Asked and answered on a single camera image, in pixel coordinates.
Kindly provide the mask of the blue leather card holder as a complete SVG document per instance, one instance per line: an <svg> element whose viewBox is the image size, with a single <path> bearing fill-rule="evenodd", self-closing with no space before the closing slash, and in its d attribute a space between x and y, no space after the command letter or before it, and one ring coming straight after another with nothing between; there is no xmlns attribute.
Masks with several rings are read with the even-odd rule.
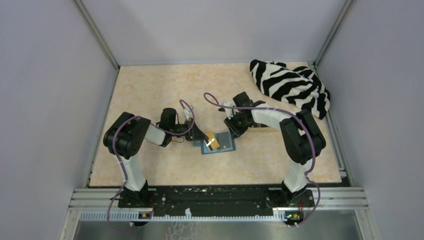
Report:
<svg viewBox="0 0 424 240"><path fill-rule="evenodd" d="M207 139L201 141L202 155L233 152L236 150L235 139L229 131L206 133Z"/></svg>

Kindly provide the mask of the gold credit card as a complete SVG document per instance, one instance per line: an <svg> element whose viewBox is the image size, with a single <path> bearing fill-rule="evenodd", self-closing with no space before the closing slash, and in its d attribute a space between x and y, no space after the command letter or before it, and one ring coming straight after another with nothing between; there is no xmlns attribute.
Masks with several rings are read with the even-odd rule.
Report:
<svg viewBox="0 0 424 240"><path fill-rule="evenodd" d="M220 144L212 131L206 132L205 136L204 144L210 152L220 148Z"/></svg>

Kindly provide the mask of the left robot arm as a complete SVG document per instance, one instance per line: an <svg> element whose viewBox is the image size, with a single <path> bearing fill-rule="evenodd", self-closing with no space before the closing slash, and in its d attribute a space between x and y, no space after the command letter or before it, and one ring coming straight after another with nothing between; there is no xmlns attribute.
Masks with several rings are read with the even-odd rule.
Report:
<svg viewBox="0 0 424 240"><path fill-rule="evenodd" d="M179 123L177 111L169 107L162 110L156 125L147 118L123 112L104 134L103 145L116 157L123 173L121 192L136 206L144 207L150 200L148 181L138 156L143 141L166 147L173 137L182 137L188 142L210 139L197 127L193 117Z"/></svg>

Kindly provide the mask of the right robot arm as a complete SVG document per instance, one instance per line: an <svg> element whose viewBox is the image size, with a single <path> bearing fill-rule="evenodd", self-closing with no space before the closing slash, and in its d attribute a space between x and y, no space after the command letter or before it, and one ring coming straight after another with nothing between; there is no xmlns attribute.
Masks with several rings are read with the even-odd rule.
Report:
<svg viewBox="0 0 424 240"><path fill-rule="evenodd" d="M291 160L287 176L282 181L281 199L287 206L295 206L306 191L307 174L327 145L312 113L306 109L292 113L262 100L254 102L246 92L222 103L220 111L225 111L227 115L224 123L233 138L240 137L254 124L281 133L284 148Z"/></svg>

